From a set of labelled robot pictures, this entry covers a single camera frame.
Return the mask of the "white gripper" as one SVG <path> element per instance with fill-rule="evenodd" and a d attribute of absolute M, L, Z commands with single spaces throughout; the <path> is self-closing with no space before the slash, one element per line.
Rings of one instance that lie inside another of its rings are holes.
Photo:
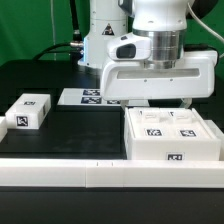
<path fill-rule="evenodd" d="M 146 61 L 108 59 L 100 80 L 105 100 L 121 100 L 123 110 L 129 100 L 181 99 L 180 108 L 188 109 L 191 98 L 207 98 L 215 86 L 217 52 L 185 52 L 169 69 L 152 68 Z"/>

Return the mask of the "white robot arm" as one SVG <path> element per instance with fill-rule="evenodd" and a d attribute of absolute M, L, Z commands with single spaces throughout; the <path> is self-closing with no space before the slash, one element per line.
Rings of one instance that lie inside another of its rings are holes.
<path fill-rule="evenodd" d="M 122 106 L 194 98 L 214 92 L 220 56 L 187 45 L 187 19 L 201 20 L 201 0 L 90 0 L 90 31 L 81 66 L 100 76 L 100 95 Z"/>

